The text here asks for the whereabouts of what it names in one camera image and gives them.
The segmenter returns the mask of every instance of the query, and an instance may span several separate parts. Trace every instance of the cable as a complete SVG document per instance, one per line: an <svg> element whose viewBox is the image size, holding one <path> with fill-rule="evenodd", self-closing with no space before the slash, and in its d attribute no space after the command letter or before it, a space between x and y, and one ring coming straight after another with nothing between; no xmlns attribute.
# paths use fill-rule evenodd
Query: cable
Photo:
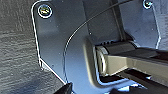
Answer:
<svg viewBox="0 0 168 94"><path fill-rule="evenodd" d="M68 79L67 79L67 76L66 76L66 72L65 72L65 56L66 56L66 51L67 51L67 48L68 48L68 45L71 41L71 39L73 38L73 36L77 33L77 31L79 31L79 29L81 29L85 24L87 24L89 21L91 21L92 19L96 18L97 16L101 15L102 13L106 12L107 10L115 7L115 6L118 6L118 5L121 5L121 4L124 4L124 3L127 3L127 2L130 2L130 1L133 1L133 0L126 0L126 1L123 1L123 2L120 2L120 3L116 3L110 7L108 7L107 9L99 12L98 14L92 16L91 18L89 18L88 20L86 20L84 23L82 23L73 33L72 35L68 38L68 41L66 42L66 45L64 47L64 52L63 52L63 72L64 72L64 76L65 76L65 80L66 80L66 83L68 83Z"/></svg>

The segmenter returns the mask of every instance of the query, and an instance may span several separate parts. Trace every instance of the black wire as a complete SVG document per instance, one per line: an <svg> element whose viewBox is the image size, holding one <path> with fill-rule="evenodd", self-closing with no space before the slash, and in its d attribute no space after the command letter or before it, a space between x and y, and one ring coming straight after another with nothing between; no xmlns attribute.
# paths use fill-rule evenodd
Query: black wire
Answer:
<svg viewBox="0 0 168 94"><path fill-rule="evenodd" d="M123 1L123 2L120 2L120 3L116 3L114 5L111 5L110 7L108 7L107 9L99 12L98 14L92 16L91 18L89 18L88 20L86 20L84 23L82 23L74 32L73 34L68 38L68 41L66 42L66 45L64 47L64 52L63 52L63 72L64 72L64 76L65 76L65 80L66 80L66 83L68 83L68 79L67 79L67 76L66 76L66 72L65 72L65 56L66 56L66 51L67 51L67 48L68 48L68 45L72 39L72 37L77 33L77 31L79 31L79 29L81 29L85 24L87 24L89 21L91 21L92 19L96 18L97 16L101 15L102 13L106 12L107 10L115 7L115 6L118 6L118 5L121 5L121 4L124 4L124 3L127 3L127 2L130 2L130 1L133 1L133 0L126 0L126 1Z"/></svg>

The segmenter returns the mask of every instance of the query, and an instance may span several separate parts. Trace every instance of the dark gray surface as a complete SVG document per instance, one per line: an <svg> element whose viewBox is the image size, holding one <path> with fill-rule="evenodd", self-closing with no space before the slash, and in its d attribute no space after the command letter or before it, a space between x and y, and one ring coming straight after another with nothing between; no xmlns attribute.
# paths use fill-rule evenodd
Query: dark gray surface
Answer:
<svg viewBox="0 0 168 94"><path fill-rule="evenodd" d="M155 49L159 36L154 11L145 9L142 1L134 0L120 6L123 26L141 47Z"/></svg>
<svg viewBox="0 0 168 94"><path fill-rule="evenodd" d="M83 0L86 19L91 18L111 5L111 0ZM121 35L112 9L92 19L87 23L87 26L95 45L107 41L121 41Z"/></svg>
<svg viewBox="0 0 168 94"><path fill-rule="evenodd" d="M38 15L37 9L41 4L48 4L52 8L53 14L50 18L42 19ZM40 57L66 81L62 62L64 47L71 34L86 20L83 3L81 0L39 2L34 6L33 13ZM87 32L87 27L79 30L81 31Z"/></svg>
<svg viewBox="0 0 168 94"><path fill-rule="evenodd" d="M37 0L0 0L0 93L52 94L63 84L40 69L31 6Z"/></svg>

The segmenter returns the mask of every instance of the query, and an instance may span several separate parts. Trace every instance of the screw head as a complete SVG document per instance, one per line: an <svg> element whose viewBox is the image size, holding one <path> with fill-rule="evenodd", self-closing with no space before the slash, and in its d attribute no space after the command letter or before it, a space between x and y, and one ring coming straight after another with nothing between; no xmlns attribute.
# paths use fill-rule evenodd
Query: screw head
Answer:
<svg viewBox="0 0 168 94"><path fill-rule="evenodd" d="M52 15L52 10L51 10L51 8L48 5L43 4L43 5L39 6L39 8L38 8L38 14L42 18L49 18Z"/></svg>
<svg viewBox="0 0 168 94"><path fill-rule="evenodd" d="M147 1L147 0L143 1L143 6L144 6L145 9L151 8L152 4L153 3L151 1Z"/></svg>

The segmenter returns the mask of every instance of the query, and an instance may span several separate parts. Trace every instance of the gray background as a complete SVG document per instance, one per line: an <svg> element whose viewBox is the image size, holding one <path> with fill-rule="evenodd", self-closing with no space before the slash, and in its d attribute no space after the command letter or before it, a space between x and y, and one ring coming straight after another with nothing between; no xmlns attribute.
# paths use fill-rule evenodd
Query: gray background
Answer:
<svg viewBox="0 0 168 94"><path fill-rule="evenodd" d="M52 94L63 84L40 69L31 6L37 0L0 0L0 93Z"/></svg>

